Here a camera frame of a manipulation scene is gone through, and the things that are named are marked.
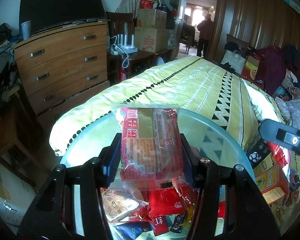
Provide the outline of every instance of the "doorway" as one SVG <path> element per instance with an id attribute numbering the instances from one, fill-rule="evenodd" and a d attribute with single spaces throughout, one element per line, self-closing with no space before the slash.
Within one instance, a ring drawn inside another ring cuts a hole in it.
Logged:
<path id="1" fill-rule="evenodd" d="M 211 15 L 211 21 L 214 21 L 216 6 L 217 0 L 186 0 L 184 22 L 177 58 L 197 55 L 198 45 L 199 49 L 200 45 L 202 47 L 202 40 L 199 42 L 200 31 L 198 30 L 198 25 L 205 20 L 205 17 L 207 15 L 209 16 L 209 14 Z M 201 30 L 203 32 L 209 32 L 207 30 L 209 28 L 210 27 L 204 28 L 204 30 L 201 28 Z M 203 36 L 204 38 L 210 40 L 210 38 L 207 38 L 207 33 Z M 201 54 L 203 57 L 205 57 L 204 52 L 206 53 L 208 45 L 208 42 L 205 42 L 203 45 L 203 54 Z"/>

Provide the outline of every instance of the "dresser drawer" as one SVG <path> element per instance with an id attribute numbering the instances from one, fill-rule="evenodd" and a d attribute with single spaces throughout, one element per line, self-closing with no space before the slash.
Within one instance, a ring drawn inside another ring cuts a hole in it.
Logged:
<path id="1" fill-rule="evenodd" d="M 66 113 L 67 111 L 69 111 L 70 109 L 72 109 L 78 105 L 85 103 L 91 97 L 97 95 L 98 93 L 100 93 L 103 90 L 105 90 L 106 88 L 108 88 L 109 84 L 110 84 L 109 81 L 106 81 L 100 85 L 90 88 L 90 89 L 76 95 L 75 97 L 73 97 L 69 100 L 66 100 L 63 104 L 53 107 L 53 108 L 49 109 L 47 112 L 41 114 L 40 116 L 38 116 L 38 121 L 42 125 L 42 128 L 45 131 L 51 130 L 53 124 L 64 113 Z"/>
<path id="2" fill-rule="evenodd" d="M 44 62 L 20 74 L 20 78 L 29 96 L 77 72 L 103 67 L 105 59 L 106 46 L 99 45 Z"/>
<path id="3" fill-rule="evenodd" d="M 52 107 L 81 90 L 107 80 L 106 59 L 100 60 L 98 66 L 72 74 L 28 96 L 36 114 Z"/>
<path id="4" fill-rule="evenodd" d="M 106 25 L 93 25 L 57 32 L 15 49 L 19 73 L 48 60 L 80 50 L 106 44 Z"/>

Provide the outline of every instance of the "blue wrapper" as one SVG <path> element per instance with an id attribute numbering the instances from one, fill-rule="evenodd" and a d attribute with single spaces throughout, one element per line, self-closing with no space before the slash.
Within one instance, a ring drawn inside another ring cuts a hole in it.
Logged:
<path id="1" fill-rule="evenodd" d="M 149 222 L 130 222 L 114 227 L 119 238 L 125 240 L 135 240 L 143 232 L 154 230 Z"/>

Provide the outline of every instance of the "tv screen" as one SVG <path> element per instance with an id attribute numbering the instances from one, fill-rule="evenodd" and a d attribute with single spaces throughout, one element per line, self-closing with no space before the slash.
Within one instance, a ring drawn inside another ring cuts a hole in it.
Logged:
<path id="1" fill-rule="evenodd" d="M 33 35 L 91 18 L 106 18 L 101 0 L 20 0 L 19 32 L 22 33 L 21 24 L 30 20 Z"/>

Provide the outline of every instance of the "bed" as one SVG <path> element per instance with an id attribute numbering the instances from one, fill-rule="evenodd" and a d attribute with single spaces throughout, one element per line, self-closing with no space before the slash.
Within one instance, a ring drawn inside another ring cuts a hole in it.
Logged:
<path id="1" fill-rule="evenodd" d="M 203 58 L 184 57 L 109 87 L 65 113 L 50 134 L 49 142 L 55 154 L 64 155 L 82 130 L 111 114 L 111 103 L 122 102 L 178 104 L 211 119 L 243 149 L 251 146 L 258 133 L 258 121 L 270 118 L 285 123 L 274 99 L 255 85 Z M 300 177 L 300 157 L 291 155 L 290 167 L 297 169 Z M 292 208 L 277 217 L 279 224 Z"/>

